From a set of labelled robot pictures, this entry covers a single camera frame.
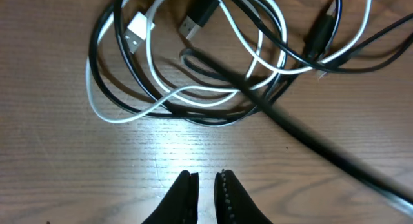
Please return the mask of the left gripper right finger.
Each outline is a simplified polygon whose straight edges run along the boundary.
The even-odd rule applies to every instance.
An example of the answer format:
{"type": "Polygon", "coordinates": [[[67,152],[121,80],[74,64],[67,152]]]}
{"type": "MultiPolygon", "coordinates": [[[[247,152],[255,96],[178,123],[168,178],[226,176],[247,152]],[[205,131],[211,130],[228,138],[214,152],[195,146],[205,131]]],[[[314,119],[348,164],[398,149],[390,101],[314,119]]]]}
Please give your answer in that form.
{"type": "Polygon", "coordinates": [[[272,224],[232,170],[216,174],[214,205],[218,224],[272,224]]]}

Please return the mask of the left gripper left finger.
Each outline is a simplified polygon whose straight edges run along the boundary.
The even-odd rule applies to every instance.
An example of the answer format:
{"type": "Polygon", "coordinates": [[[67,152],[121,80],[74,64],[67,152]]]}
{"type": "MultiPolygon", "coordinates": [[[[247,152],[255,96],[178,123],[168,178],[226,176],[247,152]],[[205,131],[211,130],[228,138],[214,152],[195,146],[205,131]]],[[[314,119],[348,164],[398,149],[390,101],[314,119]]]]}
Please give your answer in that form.
{"type": "Polygon", "coordinates": [[[182,171],[143,224],[196,224],[199,174],[182,171]]]}

